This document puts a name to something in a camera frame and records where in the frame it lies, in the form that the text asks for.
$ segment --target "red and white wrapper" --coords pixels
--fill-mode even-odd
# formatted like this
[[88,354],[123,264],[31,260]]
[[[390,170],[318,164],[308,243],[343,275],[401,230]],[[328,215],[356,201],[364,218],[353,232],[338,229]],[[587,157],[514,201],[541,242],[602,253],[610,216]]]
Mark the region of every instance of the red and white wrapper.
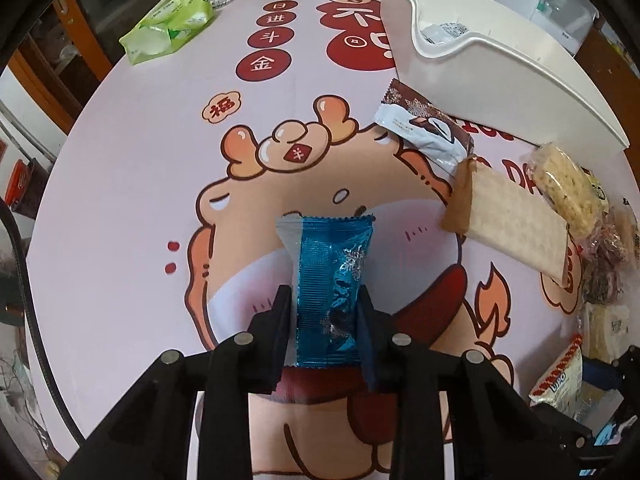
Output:
[[556,410],[573,417],[582,387],[582,336],[575,335],[569,348],[551,365],[529,394],[531,405],[551,404]]

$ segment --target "snowflake print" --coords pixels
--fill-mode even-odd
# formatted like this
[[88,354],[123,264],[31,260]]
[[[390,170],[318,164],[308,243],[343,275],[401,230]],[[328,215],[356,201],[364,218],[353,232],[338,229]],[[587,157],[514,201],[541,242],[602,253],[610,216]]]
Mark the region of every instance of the snowflake print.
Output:
[[402,94],[396,88],[390,88],[386,91],[385,98],[382,100],[384,104],[396,105],[402,100]]
[[416,117],[424,117],[425,119],[429,117],[428,110],[429,106],[421,103],[418,99],[414,99],[413,101],[409,101],[409,99],[405,99],[404,102],[407,104],[407,111]]
[[350,270],[355,280],[360,279],[362,272],[362,263],[364,262],[365,253],[362,247],[344,250],[344,262],[340,265],[339,270]]

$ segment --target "snack package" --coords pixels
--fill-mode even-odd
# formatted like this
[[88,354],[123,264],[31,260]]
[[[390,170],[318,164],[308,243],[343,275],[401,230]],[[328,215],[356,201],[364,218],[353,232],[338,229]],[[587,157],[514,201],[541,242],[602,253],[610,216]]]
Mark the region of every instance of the snack package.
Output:
[[373,221],[368,215],[285,216],[276,222],[294,264],[287,365],[327,368],[358,362],[356,298]]
[[627,259],[626,248],[612,214],[603,215],[602,224],[588,240],[583,256],[606,260],[612,269],[617,269]]
[[621,196],[614,196],[611,202],[611,213],[625,248],[626,259],[634,269],[640,268],[640,237],[638,237],[638,220],[629,200]]
[[575,335],[569,347],[540,377],[529,394],[530,404],[546,402],[573,418],[582,387],[582,336]]
[[120,44],[133,65],[175,52],[214,17],[209,0],[160,0]]
[[602,216],[602,206],[584,171],[554,144],[536,150],[527,171],[567,221],[572,237],[587,238]]
[[393,79],[373,120],[415,145],[450,175],[473,153],[471,135],[425,97]]
[[441,23],[424,28],[421,34],[429,43],[441,44],[450,43],[468,31],[469,29],[462,23]]
[[548,204],[473,157],[458,165],[442,222],[565,284],[566,222]]
[[591,184],[591,187],[593,187],[593,190],[596,193],[598,200],[600,200],[600,206],[601,206],[602,212],[604,214],[608,213],[609,199],[607,198],[607,194],[604,192],[604,189],[602,189],[602,186],[600,185],[600,181],[594,176],[593,173],[591,173],[591,171],[585,170],[584,174],[587,176],[587,179]]
[[585,357],[611,364],[629,348],[630,313],[626,305],[585,303],[580,315]]
[[582,298],[588,303],[615,303],[622,291],[618,271],[605,259],[585,260]]

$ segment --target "brown and white wrapper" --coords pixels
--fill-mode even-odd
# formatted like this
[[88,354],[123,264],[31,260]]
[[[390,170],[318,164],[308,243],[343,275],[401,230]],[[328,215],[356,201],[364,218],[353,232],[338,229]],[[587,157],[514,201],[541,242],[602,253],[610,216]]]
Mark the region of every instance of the brown and white wrapper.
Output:
[[453,194],[440,226],[568,282],[566,221],[540,197],[473,157],[456,170]]
[[411,142],[450,175],[473,153],[471,135],[427,98],[393,79],[373,120]]

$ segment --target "dining table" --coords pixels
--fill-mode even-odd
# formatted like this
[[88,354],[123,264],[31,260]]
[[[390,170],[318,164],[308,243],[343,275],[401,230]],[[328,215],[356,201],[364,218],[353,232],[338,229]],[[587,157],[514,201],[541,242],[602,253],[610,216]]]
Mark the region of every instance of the dining table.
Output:
[[[374,307],[435,350],[482,352],[527,397],[577,331],[578,248],[563,287],[444,232],[453,177],[373,122],[396,76],[380,0],[232,0],[177,52],[114,66],[52,170],[28,254],[42,343],[84,437],[163,351],[213,350],[270,309],[294,269],[283,216],[373,214],[362,281]],[[425,97],[437,104],[437,88]],[[534,145],[456,121],[480,162],[544,200]],[[640,211],[623,153],[590,170]],[[71,459],[28,339],[46,431]],[[452,478],[445,394],[441,411]],[[356,367],[286,367],[270,396],[250,395],[249,416],[256,477],[388,476],[396,400]]]

